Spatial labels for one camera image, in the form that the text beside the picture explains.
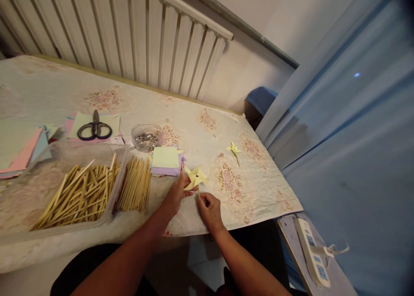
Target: yellow paper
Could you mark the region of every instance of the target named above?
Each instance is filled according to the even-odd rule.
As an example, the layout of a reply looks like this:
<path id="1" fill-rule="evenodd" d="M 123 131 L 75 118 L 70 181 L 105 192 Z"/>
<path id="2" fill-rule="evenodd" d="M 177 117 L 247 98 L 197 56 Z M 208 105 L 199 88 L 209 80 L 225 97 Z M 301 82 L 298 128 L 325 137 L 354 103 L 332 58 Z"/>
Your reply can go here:
<path id="1" fill-rule="evenodd" d="M 0 120 L 0 169 L 7 169 L 14 158 L 23 150 L 28 140 L 36 133 L 38 126 L 12 119 Z"/>
<path id="2" fill-rule="evenodd" d="M 226 148 L 227 150 L 231 150 L 233 154 L 237 157 L 237 153 L 242 152 L 241 150 L 237 149 L 237 145 L 232 142 L 232 145 Z"/>
<path id="3" fill-rule="evenodd" d="M 50 140 L 52 136 L 56 133 L 56 131 L 59 129 L 59 127 L 54 126 L 49 123 L 45 123 L 46 130 L 48 130 L 47 139 Z"/>
<path id="4" fill-rule="evenodd" d="M 207 176 L 201 171 L 201 168 L 195 168 L 194 170 L 190 171 L 187 167 L 184 167 L 184 170 L 187 172 L 188 177 L 190 179 L 190 183 L 184 190 L 192 190 L 194 187 L 197 187 L 200 183 L 205 183 L 208 185 L 208 178 Z"/>
<path id="5" fill-rule="evenodd" d="M 109 125 L 112 129 L 112 136 L 117 136 L 119 134 L 119 123 L 120 123 L 121 117 L 119 115 L 99 115 L 99 121 L 106 123 Z M 71 139 L 77 139 L 78 138 L 78 130 L 81 126 L 93 122 L 94 119 L 92 118 L 92 115 L 85 115 L 82 113 L 77 113 L 75 122 L 73 123 L 72 130 L 68 134 L 68 137 Z M 87 129 L 83 132 L 82 136 L 88 137 L 91 136 L 90 129 Z M 108 129 L 103 128 L 101 133 L 102 135 L 106 135 L 108 133 Z"/>
<path id="6" fill-rule="evenodd" d="M 178 168 L 178 151 L 175 147 L 156 147 L 152 156 L 152 167 Z"/>

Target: wall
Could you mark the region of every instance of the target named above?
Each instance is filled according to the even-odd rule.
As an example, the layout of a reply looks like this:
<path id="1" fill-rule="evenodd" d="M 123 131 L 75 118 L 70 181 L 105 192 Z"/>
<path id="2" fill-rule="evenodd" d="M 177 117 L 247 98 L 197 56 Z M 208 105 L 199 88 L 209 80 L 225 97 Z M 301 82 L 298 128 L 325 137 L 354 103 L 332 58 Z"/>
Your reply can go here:
<path id="1" fill-rule="evenodd" d="M 197 0 L 184 0 L 234 33 L 205 102 L 242 112 L 264 85 L 279 92 L 293 69 Z M 218 0 L 301 63 L 353 0 Z"/>

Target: plastic container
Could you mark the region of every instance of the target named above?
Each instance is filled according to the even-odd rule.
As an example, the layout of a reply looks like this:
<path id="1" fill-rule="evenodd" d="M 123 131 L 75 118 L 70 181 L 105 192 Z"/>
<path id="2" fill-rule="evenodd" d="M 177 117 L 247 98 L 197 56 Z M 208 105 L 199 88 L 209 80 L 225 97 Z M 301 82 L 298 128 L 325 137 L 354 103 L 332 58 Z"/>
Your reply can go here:
<path id="1" fill-rule="evenodd" d="M 30 231 L 55 195 L 66 173 L 77 164 L 111 166 L 113 154 L 121 164 L 102 217 L 61 227 Z M 100 226 L 113 218 L 113 209 L 125 177 L 129 147 L 116 144 L 59 141 L 41 155 L 0 195 L 0 245 L 38 239 Z"/>
<path id="2" fill-rule="evenodd" d="M 149 153 L 162 144 L 162 129 L 151 124 L 138 124 L 131 129 L 132 141 L 135 149 Z"/>

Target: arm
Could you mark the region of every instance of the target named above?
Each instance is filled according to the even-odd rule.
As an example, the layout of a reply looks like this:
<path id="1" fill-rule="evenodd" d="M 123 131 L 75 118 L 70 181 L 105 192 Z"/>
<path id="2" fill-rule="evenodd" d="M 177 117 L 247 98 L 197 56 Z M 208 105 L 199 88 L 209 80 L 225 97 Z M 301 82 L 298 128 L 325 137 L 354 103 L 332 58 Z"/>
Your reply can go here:
<path id="1" fill-rule="evenodd" d="M 290 295 L 283 285 L 229 234 L 221 220 L 219 199 L 210 193 L 201 193 L 197 204 L 204 223 L 220 247 L 243 295 Z"/>
<path id="2" fill-rule="evenodd" d="M 72 295 L 135 295 L 169 221 L 180 209 L 181 200 L 193 195 L 183 190 L 188 184 L 188 177 L 182 173 L 147 222 L 100 264 Z"/>

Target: tablecloth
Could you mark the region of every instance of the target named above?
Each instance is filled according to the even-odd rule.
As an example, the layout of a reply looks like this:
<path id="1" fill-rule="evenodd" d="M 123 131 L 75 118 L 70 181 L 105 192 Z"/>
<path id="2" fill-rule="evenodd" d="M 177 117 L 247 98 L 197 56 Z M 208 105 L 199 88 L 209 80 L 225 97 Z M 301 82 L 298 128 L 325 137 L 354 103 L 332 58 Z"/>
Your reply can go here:
<path id="1" fill-rule="evenodd" d="M 184 151 L 187 167 L 201 166 L 209 177 L 210 185 L 202 184 L 201 191 L 211 192 L 221 200 L 222 218 L 228 229 L 302 210 L 243 116 L 36 57 L 19 56 L 0 62 L 0 118 L 51 123 L 64 129 L 65 119 L 74 111 L 92 114 L 95 109 L 100 114 L 119 114 L 123 136 L 130 136 L 131 128 L 139 123 L 159 125 L 163 130 L 163 145 L 178 146 Z M 242 150 L 238 154 L 240 167 L 231 151 L 226 150 L 231 141 Z M 2 246 L 0 272 L 97 244 L 125 240 L 161 204 L 175 179 L 171 176 L 152 179 L 147 215 L 137 211 L 118 212 L 111 223 L 98 228 Z M 25 220 L 27 229 L 35 219 Z M 165 236 L 203 233 L 207 229 L 198 214 L 196 197 L 185 198 Z"/>

